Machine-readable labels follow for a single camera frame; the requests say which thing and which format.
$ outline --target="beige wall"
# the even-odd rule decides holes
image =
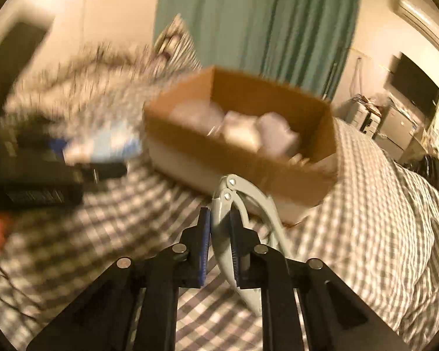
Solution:
[[[361,0],[354,39],[338,85],[333,107],[349,100],[349,87],[360,56],[363,62],[363,94],[371,97],[384,91],[393,56],[402,52],[439,86],[439,51],[415,28],[397,16],[393,0]],[[439,11],[431,0],[409,0],[439,25]]]
[[[17,16],[54,19],[36,52],[32,70],[64,59],[89,41],[152,42],[157,0],[7,0],[0,11],[0,38]]]

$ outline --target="air conditioner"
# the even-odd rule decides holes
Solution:
[[[407,0],[397,0],[395,13],[423,34],[439,50],[439,26]]]

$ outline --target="round gray object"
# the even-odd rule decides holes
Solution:
[[[308,264],[312,269],[316,269],[316,270],[322,269],[322,267],[323,267],[323,262],[319,259],[310,259],[308,261]]]
[[[254,251],[255,251],[255,253],[265,254],[268,252],[268,247],[264,244],[257,244],[254,247]]]
[[[131,265],[131,261],[128,257],[122,257],[117,260],[117,266],[120,269],[128,268]]]
[[[187,246],[182,243],[177,243],[172,246],[172,250],[175,253],[184,253],[187,250]]]

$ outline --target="black television screen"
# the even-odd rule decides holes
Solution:
[[[398,62],[391,84],[427,118],[433,118],[439,101],[439,87],[405,54]]]

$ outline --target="cardboard box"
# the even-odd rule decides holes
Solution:
[[[221,137],[207,137],[172,122],[169,114],[187,99],[211,99],[225,113],[233,110],[251,116],[281,114],[300,134],[301,153],[310,158],[310,163],[290,165],[284,159],[253,153],[228,144]],[[298,88],[241,72],[211,67],[162,92],[145,105],[145,132],[157,169],[210,195],[221,176],[235,173],[271,195],[285,223],[300,221],[303,212],[318,205],[337,181],[335,132],[329,105]]]

